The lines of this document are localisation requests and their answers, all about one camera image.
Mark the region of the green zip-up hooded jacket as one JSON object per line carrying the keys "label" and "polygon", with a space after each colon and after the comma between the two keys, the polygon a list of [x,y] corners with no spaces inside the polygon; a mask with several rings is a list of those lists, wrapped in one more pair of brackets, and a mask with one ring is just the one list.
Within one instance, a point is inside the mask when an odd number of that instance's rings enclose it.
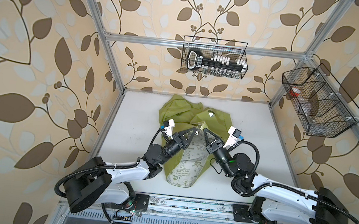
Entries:
{"label": "green zip-up hooded jacket", "polygon": [[210,167],[210,160],[214,158],[206,150],[203,129],[207,128],[223,141],[229,137],[228,130],[232,127],[230,114],[212,107],[204,107],[202,103],[189,102],[180,95],[173,95],[159,110],[159,123],[174,120],[172,132],[181,132],[195,127],[190,145],[180,150],[163,166],[166,181],[177,187],[189,188]]}

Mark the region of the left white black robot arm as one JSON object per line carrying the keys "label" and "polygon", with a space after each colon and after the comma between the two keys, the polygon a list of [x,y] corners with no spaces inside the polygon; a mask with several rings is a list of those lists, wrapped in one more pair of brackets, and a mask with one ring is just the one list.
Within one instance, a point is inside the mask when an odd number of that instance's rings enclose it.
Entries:
{"label": "left white black robot arm", "polygon": [[175,133],[171,126],[160,127],[155,135],[162,135],[166,142],[164,146],[150,142],[143,157],[133,163],[109,164],[101,157],[94,157],[58,180],[54,192],[67,199],[71,213],[96,203],[130,204],[134,201],[131,182],[157,176],[166,162],[189,147],[196,133],[195,127]]}

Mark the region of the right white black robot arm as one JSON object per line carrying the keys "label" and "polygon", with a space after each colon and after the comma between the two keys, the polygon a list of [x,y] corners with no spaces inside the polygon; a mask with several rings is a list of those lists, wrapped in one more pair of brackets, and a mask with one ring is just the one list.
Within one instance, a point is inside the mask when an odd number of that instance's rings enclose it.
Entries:
{"label": "right white black robot arm", "polygon": [[245,141],[237,129],[227,142],[209,129],[203,130],[206,149],[238,195],[254,199],[258,218],[294,224],[359,224],[334,193],[321,187],[305,190],[279,183],[257,173],[258,148]]}

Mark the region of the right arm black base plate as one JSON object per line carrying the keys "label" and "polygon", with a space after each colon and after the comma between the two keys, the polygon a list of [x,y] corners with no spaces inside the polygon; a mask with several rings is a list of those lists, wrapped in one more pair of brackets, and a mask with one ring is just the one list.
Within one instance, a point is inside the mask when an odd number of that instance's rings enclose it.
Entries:
{"label": "right arm black base plate", "polygon": [[235,222],[265,224],[266,218],[262,215],[261,209],[243,204],[233,204],[233,216]]}

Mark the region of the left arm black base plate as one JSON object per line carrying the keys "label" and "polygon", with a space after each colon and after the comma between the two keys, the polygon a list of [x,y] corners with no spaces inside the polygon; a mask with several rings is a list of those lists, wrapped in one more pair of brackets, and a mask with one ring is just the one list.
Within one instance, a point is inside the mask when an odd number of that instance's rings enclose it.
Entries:
{"label": "left arm black base plate", "polygon": [[129,211],[146,211],[148,209],[150,196],[148,194],[135,194],[126,198],[119,204],[107,202],[108,207],[113,209],[124,209]]}

